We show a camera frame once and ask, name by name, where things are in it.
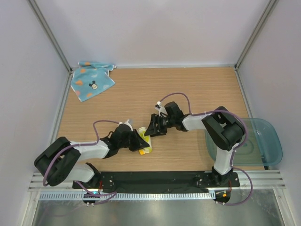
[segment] metal floor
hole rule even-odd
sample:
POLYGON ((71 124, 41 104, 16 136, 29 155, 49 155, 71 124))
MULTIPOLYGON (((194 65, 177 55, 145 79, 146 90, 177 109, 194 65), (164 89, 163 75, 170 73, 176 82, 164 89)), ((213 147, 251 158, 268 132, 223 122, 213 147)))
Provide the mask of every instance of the metal floor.
MULTIPOLYGON (((233 190, 239 202, 248 190, 233 190)), ((272 189, 254 190, 245 204, 226 207, 212 200, 120 201, 95 207, 82 201, 39 201, 33 226, 284 226, 272 189), (69 213, 76 207, 81 208, 69 213), (54 214, 67 214, 54 217, 54 214)))

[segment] white wall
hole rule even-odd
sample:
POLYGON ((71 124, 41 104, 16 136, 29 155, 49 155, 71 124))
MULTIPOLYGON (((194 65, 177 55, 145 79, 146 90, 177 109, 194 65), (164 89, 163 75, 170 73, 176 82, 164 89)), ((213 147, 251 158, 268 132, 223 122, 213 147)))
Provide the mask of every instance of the white wall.
POLYGON ((68 73, 25 0, 0 7, 0 225, 16 226, 68 73))
POLYGON ((240 74, 254 117, 270 121, 280 138, 284 155, 277 167, 293 198, 296 217, 301 214, 300 63, 301 1, 280 0, 240 74))
POLYGON ((268 0, 37 0, 67 60, 235 64, 268 0))

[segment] cable clip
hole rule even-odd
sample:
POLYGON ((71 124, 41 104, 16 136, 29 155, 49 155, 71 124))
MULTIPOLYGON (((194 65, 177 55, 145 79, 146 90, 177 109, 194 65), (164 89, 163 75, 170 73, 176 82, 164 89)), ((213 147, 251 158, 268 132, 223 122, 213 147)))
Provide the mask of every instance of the cable clip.
POLYGON ((159 111, 160 108, 161 108, 161 102, 158 101, 157 104, 155 105, 155 109, 156 109, 157 111, 159 111))

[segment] wooden tabletop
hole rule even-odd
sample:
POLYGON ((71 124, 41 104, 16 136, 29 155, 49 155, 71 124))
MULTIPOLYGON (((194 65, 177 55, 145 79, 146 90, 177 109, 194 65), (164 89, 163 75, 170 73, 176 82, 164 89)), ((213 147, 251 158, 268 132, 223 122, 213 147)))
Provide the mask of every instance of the wooden tabletop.
MULTIPOLYGON (((193 113, 214 110, 223 105, 241 117, 248 117, 240 88, 231 67, 224 68, 147 68, 115 69, 110 77, 116 84, 107 91, 80 102, 69 91, 58 136, 71 141, 95 141, 92 123, 107 119, 125 122, 133 127, 148 127, 155 104, 173 92, 184 92, 191 102, 193 113)), ((175 95, 163 104, 175 101, 188 113, 187 101, 175 95)), ((116 128, 113 123, 99 123, 100 137, 116 128)), ((128 149, 108 159, 89 160, 100 171, 189 171, 211 170, 214 161, 206 148, 204 132, 181 132, 168 129, 165 136, 152 137, 152 153, 140 155, 128 149)), ((243 167, 261 170, 263 167, 243 167)))

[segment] cartoon print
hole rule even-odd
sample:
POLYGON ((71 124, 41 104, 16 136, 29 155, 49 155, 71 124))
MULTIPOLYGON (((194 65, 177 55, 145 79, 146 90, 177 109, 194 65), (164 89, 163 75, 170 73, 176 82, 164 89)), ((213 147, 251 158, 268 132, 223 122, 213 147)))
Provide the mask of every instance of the cartoon print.
POLYGON ((95 83, 95 81, 92 81, 92 84, 90 83, 89 86, 92 87, 92 89, 97 89, 97 84, 95 83))

